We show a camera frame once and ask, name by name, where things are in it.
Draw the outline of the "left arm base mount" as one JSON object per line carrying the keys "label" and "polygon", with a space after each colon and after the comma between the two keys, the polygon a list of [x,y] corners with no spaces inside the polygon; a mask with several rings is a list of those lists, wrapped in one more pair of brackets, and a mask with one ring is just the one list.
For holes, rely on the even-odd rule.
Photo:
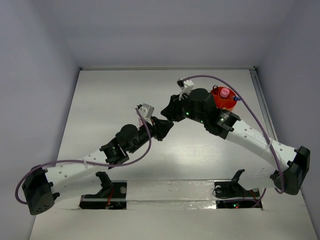
{"label": "left arm base mount", "polygon": [[126,210],[127,181],[111,181],[106,172],[95,174],[100,181],[100,190],[96,194],[82,195],[79,207],[83,210]]}

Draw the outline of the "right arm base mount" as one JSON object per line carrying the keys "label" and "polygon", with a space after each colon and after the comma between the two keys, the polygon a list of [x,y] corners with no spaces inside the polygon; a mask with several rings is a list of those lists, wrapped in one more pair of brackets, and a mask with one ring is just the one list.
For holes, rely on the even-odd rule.
{"label": "right arm base mount", "polygon": [[259,190],[245,190],[240,184],[240,176],[244,169],[238,170],[230,180],[214,182],[212,190],[218,209],[262,209]]}

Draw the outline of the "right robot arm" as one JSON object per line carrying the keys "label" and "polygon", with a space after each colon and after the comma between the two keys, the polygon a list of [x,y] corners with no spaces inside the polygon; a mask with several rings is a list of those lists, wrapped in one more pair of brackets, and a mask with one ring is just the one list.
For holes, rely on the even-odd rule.
{"label": "right robot arm", "polygon": [[246,169],[238,170],[230,181],[230,190],[235,196],[259,188],[277,188],[289,195],[299,193],[310,168],[310,150],[266,139],[238,115],[217,108],[213,94],[206,89],[197,88],[189,94],[172,95],[160,113],[171,122],[188,118],[201,123],[210,134],[247,149],[274,168],[260,169],[255,174]]}

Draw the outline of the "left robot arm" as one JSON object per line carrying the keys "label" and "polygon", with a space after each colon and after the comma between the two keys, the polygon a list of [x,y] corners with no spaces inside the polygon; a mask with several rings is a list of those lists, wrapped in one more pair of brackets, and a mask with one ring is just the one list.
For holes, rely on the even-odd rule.
{"label": "left robot arm", "polygon": [[142,160],[150,151],[152,140],[162,141],[173,122],[152,116],[142,120],[140,127],[124,125],[107,144],[87,156],[76,160],[58,160],[33,167],[18,184],[32,216],[48,211],[55,203],[84,195],[84,190],[93,187],[91,195],[108,198],[114,188],[107,170],[129,166],[129,154],[135,153],[144,144],[146,151],[137,160]]}

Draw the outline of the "pink highlighter pen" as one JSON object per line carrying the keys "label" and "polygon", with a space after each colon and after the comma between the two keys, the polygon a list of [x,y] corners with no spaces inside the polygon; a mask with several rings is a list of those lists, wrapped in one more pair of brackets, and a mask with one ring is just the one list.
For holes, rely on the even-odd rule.
{"label": "pink highlighter pen", "polygon": [[140,127],[144,125],[141,118],[139,118],[138,121],[139,121],[139,126],[140,126]]}

